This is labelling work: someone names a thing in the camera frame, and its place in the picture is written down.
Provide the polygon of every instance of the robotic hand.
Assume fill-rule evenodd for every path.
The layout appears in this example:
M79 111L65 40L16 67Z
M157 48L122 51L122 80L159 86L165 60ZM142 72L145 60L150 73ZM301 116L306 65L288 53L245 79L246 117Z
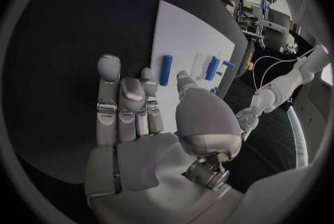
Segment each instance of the robotic hand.
M317 46L308 57L299 59L289 73L275 78L258 89L252 97L250 106L236 114L239 125L243 129L243 140L246 140L256 128L263 112L269 113L279 107L291 97L297 87L312 81L314 74L329 63L328 53L323 46Z

